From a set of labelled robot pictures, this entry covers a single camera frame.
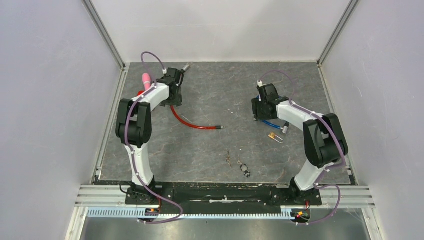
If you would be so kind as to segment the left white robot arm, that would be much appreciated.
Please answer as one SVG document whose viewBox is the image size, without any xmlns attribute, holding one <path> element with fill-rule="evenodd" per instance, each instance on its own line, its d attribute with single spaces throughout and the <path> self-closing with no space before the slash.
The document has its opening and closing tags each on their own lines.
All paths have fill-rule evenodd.
<svg viewBox="0 0 424 240">
<path fill-rule="evenodd" d="M 132 170 L 129 191 L 145 204 L 157 198 L 154 174 L 150 167 L 148 142 L 152 136 L 152 110 L 158 106 L 181 106 L 184 72 L 168 68 L 164 76 L 143 93 L 118 104 L 115 134 L 127 150 Z"/>
</svg>

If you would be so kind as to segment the blue cable lock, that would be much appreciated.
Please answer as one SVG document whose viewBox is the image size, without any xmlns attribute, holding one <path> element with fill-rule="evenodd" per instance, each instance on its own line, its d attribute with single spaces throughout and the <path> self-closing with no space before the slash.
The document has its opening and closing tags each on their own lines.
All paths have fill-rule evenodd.
<svg viewBox="0 0 424 240">
<path fill-rule="evenodd" d="M 289 126 L 290 126 L 290 123 L 288 121 L 285 121 L 285 123 L 284 123 L 283 126 L 280 126 L 280 125 L 276 125 L 274 123 L 271 123 L 271 122 L 269 122 L 269 120 L 260 120 L 260 121 L 262 121 L 263 123 L 267 124 L 268 126 L 271 126 L 271 127 L 275 128 L 275 129 L 281 130 L 282 134 L 286 134 L 287 131 L 288 131 L 288 129 L 289 129 Z"/>
</svg>

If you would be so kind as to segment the red cable lock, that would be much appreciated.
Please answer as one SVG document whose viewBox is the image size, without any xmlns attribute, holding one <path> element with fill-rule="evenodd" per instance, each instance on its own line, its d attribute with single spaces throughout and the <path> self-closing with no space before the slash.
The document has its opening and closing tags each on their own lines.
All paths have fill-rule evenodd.
<svg viewBox="0 0 424 240">
<path fill-rule="evenodd" d="M 184 65 L 184 67 L 180 70 L 181 75 L 180 75 L 180 80 L 178 81 L 178 83 L 176 84 L 178 87 L 180 87 L 184 81 L 184 76 L 185 73 L 189 70 L 189 68 L 191 67 L 192 62 L 186 63 Z M 186 120 L 182 119 L 176 112 L 175 107 L 173 105 L 170 106 L 170 109 L 174 115 L 174 117 L 183 125 L 189 127 L 189 128 L 193 128 L 193 129 L 198 129 L 198 130 L 221 130 L 224 129 L 225 127 L 222 125 L 215 125 L 215 126 L 202 126 L 202 125 L 196 125 L 193 124 L 191 122 L 187 122 Z"/>
</svg>

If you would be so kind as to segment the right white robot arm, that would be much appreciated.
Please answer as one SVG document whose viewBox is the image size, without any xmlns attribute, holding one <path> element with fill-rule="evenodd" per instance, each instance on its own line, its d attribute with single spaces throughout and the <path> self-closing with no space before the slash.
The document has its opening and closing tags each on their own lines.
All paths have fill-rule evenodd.
<svg viewBox="0 0 424 240">
<path fill-rule="evenodd" d="M 282 120 L 302 131 L 306 162 L 291 180 L 289 199 L 302 204 L 309 198 L 309 191 L 317 188 L 324 171 L 344 161 L 349 148 L 339 118 L 333 114 L 321 114 L 306 109 L 288 97 L 281 97 L 276 87 L 257 82 L 258 96 L 251 101 L 256 121 Z"/>
</svg>

